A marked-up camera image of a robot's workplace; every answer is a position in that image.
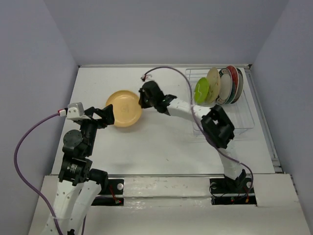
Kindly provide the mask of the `large green rimmed lettered plate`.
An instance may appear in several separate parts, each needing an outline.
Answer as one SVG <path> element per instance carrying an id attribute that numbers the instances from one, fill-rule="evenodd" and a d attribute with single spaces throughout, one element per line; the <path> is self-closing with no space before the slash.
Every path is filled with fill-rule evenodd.
<path id="1" fill-rule="evenodd" d="M 231 73 L 227 68 L 223 68 L 219 71 L 220 75 L 220 91 L 217 98 L 217 103 L 220 105 L 225 104 L 230 98 L 232 92 L 232 78 Z"/>

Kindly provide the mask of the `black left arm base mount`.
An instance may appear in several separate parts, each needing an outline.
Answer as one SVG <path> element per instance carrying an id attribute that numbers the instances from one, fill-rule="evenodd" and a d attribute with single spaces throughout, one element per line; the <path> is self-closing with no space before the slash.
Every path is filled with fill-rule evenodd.
<path id="1" fill-rule="evenodd" d="M 123 206 L 124 178 L 109 178 L 106 188 L 101 189 L 92 206 Z"/>

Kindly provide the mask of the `lime green plate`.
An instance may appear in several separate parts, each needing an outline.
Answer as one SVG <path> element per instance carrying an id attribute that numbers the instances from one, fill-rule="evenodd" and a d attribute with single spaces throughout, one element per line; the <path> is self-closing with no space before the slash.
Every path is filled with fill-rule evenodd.
<path id="1" fill-rule="evenodd" d="M 206 77 L 202 77 L 198 80 L 194 88 L 194 101 L 197 104 L 205 102 L 209 93 L 209 82 Z"/>

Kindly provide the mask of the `small green red rimmed plate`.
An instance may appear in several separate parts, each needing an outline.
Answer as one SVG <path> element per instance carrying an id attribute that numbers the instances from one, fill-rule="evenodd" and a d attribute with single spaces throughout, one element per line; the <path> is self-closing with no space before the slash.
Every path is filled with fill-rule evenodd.
<path id="1" fill-rule="evenodd" d="M 240 69 L 237 69 L 237 72 L 238 72 L 239 82 L 238 82 L 238 91 L 237 91 L 237 94 L 235 96 L 234 103 L 236 103 L 239 100 L 239 98 L 243 92 L 243 88 L 244 88 L 243 73 L 241 72 Z"/>

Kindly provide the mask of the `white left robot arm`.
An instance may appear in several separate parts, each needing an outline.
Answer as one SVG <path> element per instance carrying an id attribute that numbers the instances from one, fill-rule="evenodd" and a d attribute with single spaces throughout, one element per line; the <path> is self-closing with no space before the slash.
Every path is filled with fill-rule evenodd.
<path id="1" fill-rule="evenodd" d="M 74 235 L 79 232 L 89 208 L 100 193 L 108 189 L 107 172 L 91 167 L 96 133 L 114 124 L 113 105 L 103 109 L 84 109 L 82 103 L 72 103 L 60 112 L 80 128 L 63 137 L 63 159 L 58 175 L 57 191 L 44 235 Z"/>

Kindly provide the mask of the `plain yellow plate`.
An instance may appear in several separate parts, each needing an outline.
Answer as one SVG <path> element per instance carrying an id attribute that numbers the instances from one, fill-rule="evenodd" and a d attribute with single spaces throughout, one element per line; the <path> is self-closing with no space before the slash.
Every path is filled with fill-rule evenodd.
<path id="1" fill-rule="evenodd" d="M 113 105 L 114 126 L 125 128 L 134 125 L 141 117 L 139 97 L 132 91 L 119 90 L 111 94 L 106 106 Z"/>

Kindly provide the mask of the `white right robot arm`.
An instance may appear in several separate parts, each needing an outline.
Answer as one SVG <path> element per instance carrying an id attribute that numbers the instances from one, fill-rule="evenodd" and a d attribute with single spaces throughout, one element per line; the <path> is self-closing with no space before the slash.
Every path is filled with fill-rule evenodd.
<path id="1" fill-rule="evenodd" d="M 209 144 L 219 153 L 224 168 L 225 187 L 231 192 L 236 192 L 243 186 L 246 171 L 238 160 L 232 142 L 234 125 L 221 106 L 209 108 L 193 105 L 175 95 L 165 95 L 155 81 L 144 83 L 139 93 L 141 108 L 154 107 L 159 113 L 193 121 Z"/>

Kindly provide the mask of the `red plate with teal flower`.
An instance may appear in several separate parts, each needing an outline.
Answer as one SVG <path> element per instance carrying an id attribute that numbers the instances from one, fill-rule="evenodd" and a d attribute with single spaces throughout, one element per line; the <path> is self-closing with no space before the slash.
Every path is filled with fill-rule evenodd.
<path id="1" fill-rule="evenodd" d="M 235 99 L 235 96 L 238 92 L 239 75 L 238 75 L 237 69 L 233 65 L 229 65 L 226 68 L 230 71 L 231 78 L 232 78 L 232 91 L 227 101 L 227 104 L 230 104 Z"/>

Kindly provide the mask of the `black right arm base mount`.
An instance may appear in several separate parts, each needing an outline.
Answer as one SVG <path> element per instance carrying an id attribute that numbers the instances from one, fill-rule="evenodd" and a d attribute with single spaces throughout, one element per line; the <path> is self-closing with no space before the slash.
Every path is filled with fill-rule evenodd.
<path id="1" fill-rule="evenodd" d="M 219 205 L 257 205 L 251 178 L 244 179 L 239 188 L 230 188 L 226 185 L 225 178 L 211 178 L 209 192 L 213 206 Z"/>

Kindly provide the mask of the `beige plate with bird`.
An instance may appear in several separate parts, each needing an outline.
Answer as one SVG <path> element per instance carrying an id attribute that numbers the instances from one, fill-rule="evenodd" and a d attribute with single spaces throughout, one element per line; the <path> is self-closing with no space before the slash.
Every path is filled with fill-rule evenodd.
<path id="1" fill-rule="evenodd" d="M 209 84 L 209 92 L 206 98 L 208 104 L 213 103 L 220 92 L 220 74 L 217 68 L 211 68 L 208 72 L 206 79 Z"/>

